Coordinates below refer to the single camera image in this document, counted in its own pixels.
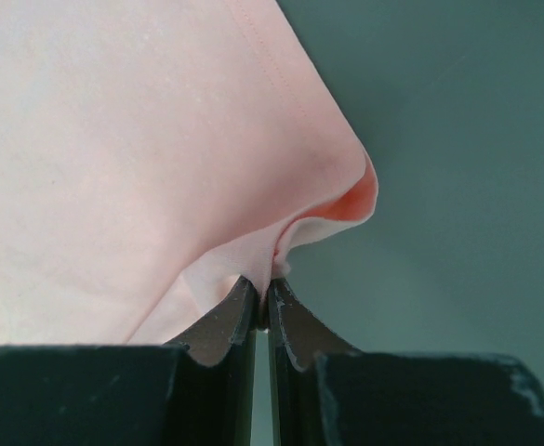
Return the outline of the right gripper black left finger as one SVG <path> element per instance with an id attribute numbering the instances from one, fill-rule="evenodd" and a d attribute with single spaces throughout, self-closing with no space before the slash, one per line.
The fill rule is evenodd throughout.
<path id="1" fill-rule="evenodd" d="M 257 293 L 161 346 L 0 346 L 0 445 L 247 445 Z"/>

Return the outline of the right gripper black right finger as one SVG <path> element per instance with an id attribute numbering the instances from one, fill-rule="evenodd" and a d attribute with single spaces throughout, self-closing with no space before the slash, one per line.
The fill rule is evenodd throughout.
<path id="1" fill-rule="evenodd" d="M 544 445 L 544 389 L 521 361 L 364 352 L 284 280 L 267 305 L 276 444 Z"/>

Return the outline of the salmon pink t shirt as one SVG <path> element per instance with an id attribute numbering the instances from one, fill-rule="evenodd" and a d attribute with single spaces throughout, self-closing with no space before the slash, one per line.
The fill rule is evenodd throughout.
<path id="1" fill-rule="evenodd" d="M 0 345 L 160 344 L 373 214 L 274 1 L 0 1 Z"/>

